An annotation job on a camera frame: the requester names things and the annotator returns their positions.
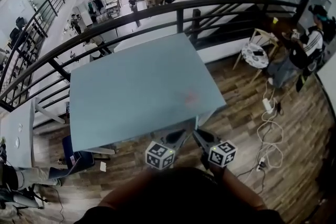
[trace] table leg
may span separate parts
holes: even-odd
[[[45,110],[44,108],[41,108],[39,105],[36,105],[36,110],[41,112],[43,115],[47,116],[48,118],[51,118],[61,124],[65,124],[65,120],[61,119],[60,117],[52,114],[51,112]]]
[[[233,66],[233,69],[232,69],[232,70],[235,70],[235,68],[237,67],[237,65],[238,65],[238,63],[239,63],[239,61],[240,61],[240,59],[242,58],[241,56],[242,56],[242,54],[239,52],[239,56],[238,56],[238,58],[237,58],[237,61],[235,62],[235,65]]]
[[[103,147],[93,147],[85,151],[92,152],[92,153],[99,153],[99,154],[107,154],[107,155],[114,155],[116,152],[115,150],[110,150],[108,148],[103,148]]]
[[[253,79],[251,80],[250,84],[256,80],[256,78],[261,74],[261,72],[262,72],[261,69],[259,69],[259,70],[257,71],[256,75],[253,77]]]

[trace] office chair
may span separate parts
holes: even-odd
[[[72,150],[71,136],[68,135],[62,139],[62,145],[65,155],[65,160],[68,169],[56,169],[51,167],[49,170],[49,179],[63,178],[68,175],[78,173],[95,165],[95,159],[91,152]],[[75,163],[72,164],[71,157],[75,158]]]

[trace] light blue table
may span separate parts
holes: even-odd
[[[71,73],[73,150],[134,138],[225,105],[184,34],[149,41]]]

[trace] chair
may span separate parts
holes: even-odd
[[[71,136],[68,135],[62,139],[65,159],[68,169],[56,169],[51,167],[49,170],[49,179],[63,178],[68,175],[78,173],[95,165],[95,159],[91,152],[72,150]],[[75,164],[72,164],[71,157],[75,158]]]
[[[263,43],[261,45],[258,45],[258,43],[262,39],[263,39]],[[266,45],[267,43],[273,44],[273,46],[274,46],[273,49],[272,49],[272,51],[268,55],[266,55],[265,51],[262,49],[262,46]],[[232,70],[234,70],[237,67],[239,61],[241,60],[242,55],[243,55],[242,51],[243,50],[249,50],[250,47],[253,47],[253,49],[250,49],[252,51],[257,50],[257,49],[254,49],[254,48],[258,48],[259,50],[262,50],[264,52],[265,64],[268,64],[268,62],[272,61],[272,58],[274,57],[274,55],[276,54],[277,50],[279,49],[279,45],[278,45],[277,41],[274,39],[273,36],[271,36],[270,33],[267,33],[267,32],[265,32],[265,31],[263,31],[261,29],[256,28],[255,31],[254,31],[254,33],[253,33],[253,35],[252,35],[252,37],[251,37],[251,39],[249,40],[249,43],[247,45],[245,45],[242,48],[241,52],[239,53],[238,58],[237,58],[237,60],[235,62],[235,65],[233,66]],[[256,78],[261,74],[262,69],[265,68],[265,67],[261,67],[260,66],[260,67],[256,67],[256,68],[258,68],[258,71],[257,71],[256,75],[253,77],[253,79],[251,80],[250,83],[252,83],[253,81],[256,80]]]

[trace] person's arm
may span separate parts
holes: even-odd
[[[221,179],[223,184],[241,201],[249,204],[256,210],[265,210],[267,209],[263,199],[256,194],[253,190],[247,187],[244,183],[242,183],[234,174],[230,172],[229,169],[224,169],[223,171],[219,171],[216,167],[210,167],[211,172],[214,174],[216,178],[218,175],[222,175]]]
[[[155,173],[154,169],[147,168],[126,184],[107,194],[98,206],[110,207],[114,210],[118,209],[138,194],[153,178]]]

